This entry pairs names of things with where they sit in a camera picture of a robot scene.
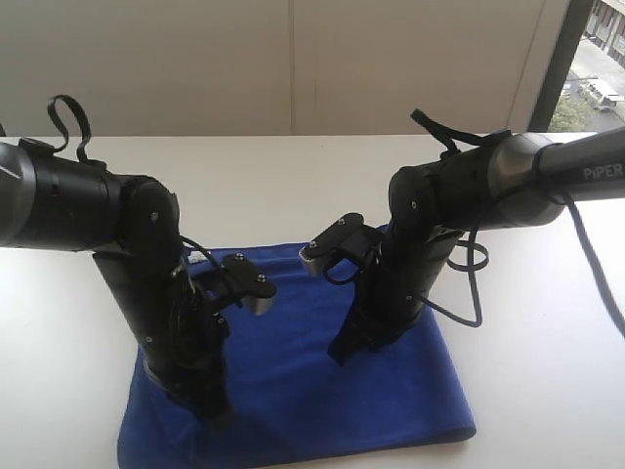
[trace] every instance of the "table surface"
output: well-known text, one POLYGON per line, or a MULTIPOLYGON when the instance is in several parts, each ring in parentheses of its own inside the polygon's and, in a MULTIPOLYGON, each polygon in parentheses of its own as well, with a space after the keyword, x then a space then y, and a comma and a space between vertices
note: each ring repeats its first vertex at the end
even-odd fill
MULTIPOLYGON (((440 150, 426 136, 97 138, 89 146, 111 171, 149 174, 176 192, 182 233, 211 247, 304 241, 350 211, 385 223, 397 168, 440 150)), ((617 214, 625 201, 580 209, 623 308, 617 214)), ((479 273, 483 327, 438 318, 478 434, 292 467, 623 467, 625 342, 570 217, 479 240, 492 258, 479 273)), ((472 314, 463 274, 443 271, 431 298, 472 314)), ((0 299, 0 465, 116 467, 136 343, 90 256, 0 249, 0 299)))

